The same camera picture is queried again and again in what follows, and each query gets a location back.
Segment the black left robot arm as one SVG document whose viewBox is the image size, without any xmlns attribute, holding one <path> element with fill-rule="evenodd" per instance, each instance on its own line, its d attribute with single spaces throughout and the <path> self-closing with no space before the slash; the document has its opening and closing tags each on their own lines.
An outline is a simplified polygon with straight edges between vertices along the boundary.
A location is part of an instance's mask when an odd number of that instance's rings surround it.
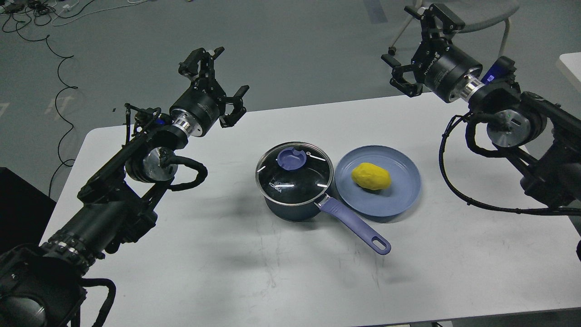
<svg viewBox="0 0 581 327">
<path fill-rule="evenodd" d="M 176 155 L 189 137 L 215 123 L 234 126 L 246 113 L 243 85 L 226 95 L 216 79 L 222 46 L 193 50 L 178 72 L 189 87 L 170 106 L 125 104 L 125 144 L 79 190 L 81 209 L 39 246 L 19 245 L 1 255 L 3 327 L 78 327 L 89 287 L 105 287 L 94 327 L 104 325 L 116 296 L 108 278 L 86 278 L 90 267 L 121 244 L 135 243 L 156 225 L 154 209 L 167 191 L 196 188 L 208 175 L 201 162 Z"/>
</svg>

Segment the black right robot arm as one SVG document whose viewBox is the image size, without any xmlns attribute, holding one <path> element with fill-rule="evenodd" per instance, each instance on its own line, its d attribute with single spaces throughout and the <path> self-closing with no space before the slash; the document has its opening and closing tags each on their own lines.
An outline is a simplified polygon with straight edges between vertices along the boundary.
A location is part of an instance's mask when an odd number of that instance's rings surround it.
<svg viewBox="0 0 581 327">
<path fill-rule="evenodd" d="M 468 112 L 451 118 L 438 149 L 440 173 L 448 188 L 478 208 L 502 213 L 578 217 L 570 207 L 581 198 L 580 120 L 542 96 L 521 91 L 515 62 L 500 56 L 482 74 L 482 65 L 456 47 L 453 35 L 465 22 L 445 4 L 426 9 L 406 6 L 405 12 L 420 22 L 421 42 L 409 64 L 395 58 L 391 46 L 382 60 L 392 68 L 390 84 L 404 95 L 417 97 L 427 87 L 442 101 L 466 101 Z M 465 141 L 474 154 L 505 158 L 522 175 L 524 193 L 544 208 L 502 208 L 479 202 L 459 191 L 445 170 L 448 137 L 460 123 L 466 124 Z"/>
</svg>

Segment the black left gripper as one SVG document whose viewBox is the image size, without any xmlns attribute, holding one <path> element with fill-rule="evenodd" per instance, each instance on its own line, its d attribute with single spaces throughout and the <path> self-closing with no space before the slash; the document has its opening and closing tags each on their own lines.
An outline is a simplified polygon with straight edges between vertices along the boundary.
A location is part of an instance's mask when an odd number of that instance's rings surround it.
<svg viewBox="0 0 581 327">
<path fill-rule="evenodd" d="M 232 128 L 247 110 L 243 96 L 249 85 L 241 86 L 231 97 L 215 79 L 214 62 L 224 52 L 219 46 L 210 54 L 205 48 L 195 49 L 178 66 L 178 74 L 192 83 L 190 87 L 170 106 L 173 126 L 181 129 L 187 136 L 203 137 L 215 122 L 220 120 L 222 128 Z M 232 105 L 226 114 L 226 105 Z"/>
</svg>

